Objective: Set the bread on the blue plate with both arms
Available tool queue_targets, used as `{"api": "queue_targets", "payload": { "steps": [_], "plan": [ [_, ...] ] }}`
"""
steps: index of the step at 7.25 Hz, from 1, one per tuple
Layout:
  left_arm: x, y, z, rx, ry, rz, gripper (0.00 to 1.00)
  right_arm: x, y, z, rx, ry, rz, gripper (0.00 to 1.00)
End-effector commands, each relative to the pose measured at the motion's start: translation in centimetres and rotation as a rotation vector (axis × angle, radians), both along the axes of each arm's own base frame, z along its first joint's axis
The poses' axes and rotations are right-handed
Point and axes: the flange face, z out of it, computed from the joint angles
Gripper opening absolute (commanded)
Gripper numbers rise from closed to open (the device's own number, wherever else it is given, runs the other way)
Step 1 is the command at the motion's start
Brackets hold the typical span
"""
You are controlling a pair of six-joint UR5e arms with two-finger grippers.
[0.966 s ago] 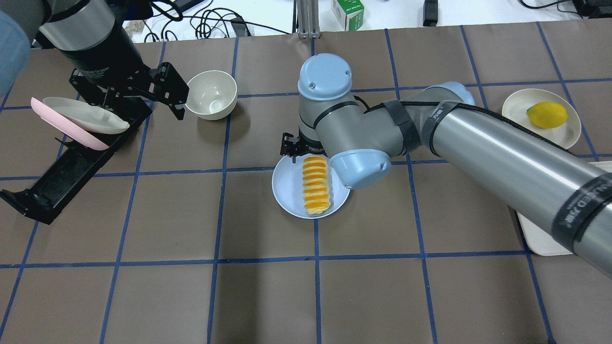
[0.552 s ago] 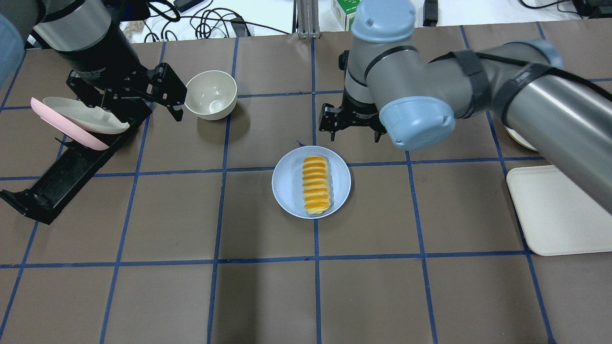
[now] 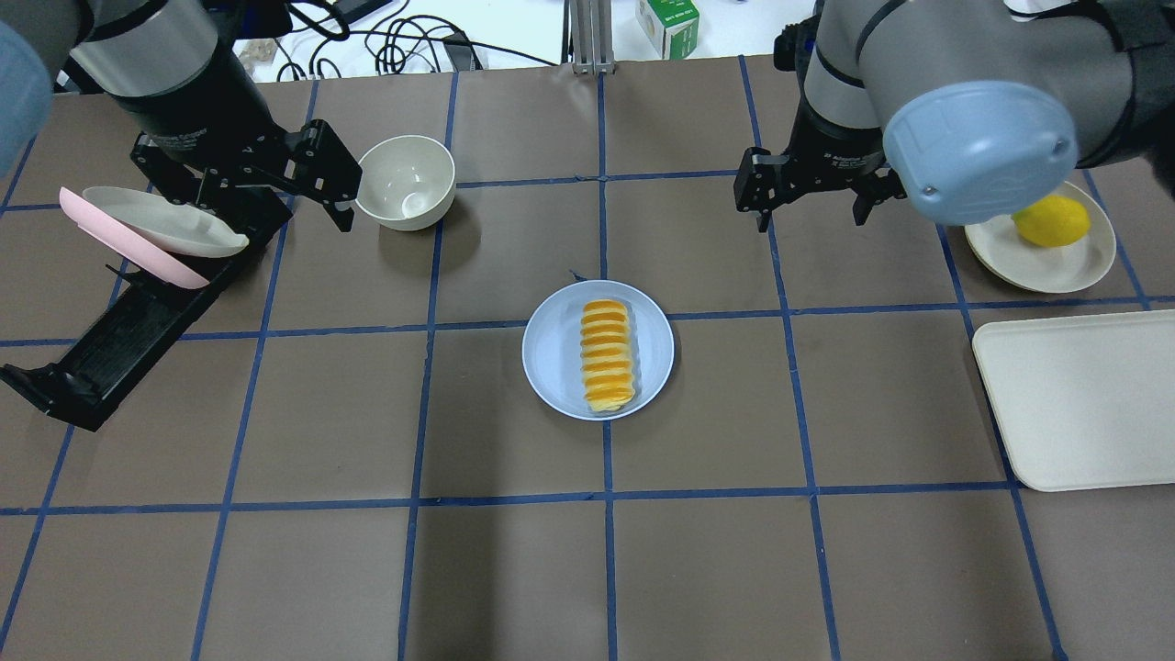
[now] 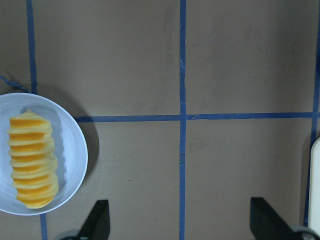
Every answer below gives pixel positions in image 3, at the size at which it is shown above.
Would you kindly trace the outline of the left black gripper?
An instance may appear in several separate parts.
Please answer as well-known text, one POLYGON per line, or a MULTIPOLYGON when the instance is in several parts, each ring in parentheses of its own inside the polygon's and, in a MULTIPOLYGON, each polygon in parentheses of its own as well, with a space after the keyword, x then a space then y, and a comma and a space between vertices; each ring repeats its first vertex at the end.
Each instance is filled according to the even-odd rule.
POLYGON ((276 124, 241 65, 206 65, 169 92, 130 97, 142 130, 130 158, 160 193, 234 225, 239 188, 268 186, 323 205, 352 230, 362 169, 322 119, 298 131, 276 124))

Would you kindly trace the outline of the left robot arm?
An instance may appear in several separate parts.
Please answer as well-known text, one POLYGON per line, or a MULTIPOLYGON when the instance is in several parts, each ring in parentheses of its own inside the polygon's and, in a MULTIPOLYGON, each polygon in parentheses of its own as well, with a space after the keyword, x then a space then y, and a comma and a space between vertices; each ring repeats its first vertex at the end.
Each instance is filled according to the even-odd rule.
POLYGON ((134 117, 130 160, 173 204, 221 210, 269 187, 352 228, 358 162, 325 121, 276 124, 200 1, 5 1, 4 171, 41 131, 67 62, 134 117))

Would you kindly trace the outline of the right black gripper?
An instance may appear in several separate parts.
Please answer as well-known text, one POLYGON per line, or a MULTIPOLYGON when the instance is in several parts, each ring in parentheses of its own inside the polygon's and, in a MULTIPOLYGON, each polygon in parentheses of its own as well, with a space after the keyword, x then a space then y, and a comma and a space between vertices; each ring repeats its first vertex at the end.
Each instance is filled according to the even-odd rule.
POLYGON ((780 154, 750 147, 732 187, 739 213, 756 213, 756 228, 768 232, 776 209, 815 193, 853 191, 853 221, 889 198, 906 198, 898 173, 887 167, 878 127, 845 127, 824 119, 805 96, 799 101, 788 147, 780 154))

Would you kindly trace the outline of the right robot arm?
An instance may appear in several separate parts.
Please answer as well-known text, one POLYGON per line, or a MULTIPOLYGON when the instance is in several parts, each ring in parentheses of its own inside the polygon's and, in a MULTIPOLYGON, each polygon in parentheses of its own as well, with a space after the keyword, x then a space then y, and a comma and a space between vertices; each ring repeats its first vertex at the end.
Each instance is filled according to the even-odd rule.
POLYGON ((733 183, 760 231, 813 193, 853 218, 906 198, 940 225, 1035 204, 1076 169, 1144 158, 1171 193, 1170 1, 818 1, 776 38, 798 77, 788 147, 751 147, 733 183))

